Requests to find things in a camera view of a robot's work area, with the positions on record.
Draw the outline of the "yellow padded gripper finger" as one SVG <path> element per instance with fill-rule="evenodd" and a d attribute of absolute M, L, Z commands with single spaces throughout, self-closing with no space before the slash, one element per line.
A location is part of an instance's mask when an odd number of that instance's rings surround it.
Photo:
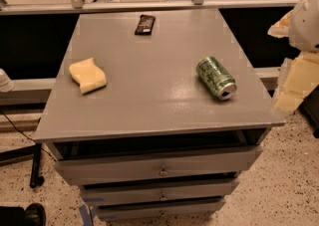
<path fill-rule="evenodd" d="M 319 53 L 301 52 L 294 60 L 286 58 L 277 84 L 274 107 L 283 113 L 293 113 L 319 86 Z"/>
<path fill-rule="evenodd" d="M 289 36 L 290 20 L 292 11 L 286 13 L 279 21 L 273 24 L 267 34 L 274 38 L 285 38 Z"/>

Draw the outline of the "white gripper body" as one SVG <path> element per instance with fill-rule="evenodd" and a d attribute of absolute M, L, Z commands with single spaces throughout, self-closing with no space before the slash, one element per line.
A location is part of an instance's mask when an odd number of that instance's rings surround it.
<path fill-rule="evenodd" d="M 288 34 L 292 47 L 319 52 L 319 0 L 300 0 L 295 5 Z"/>

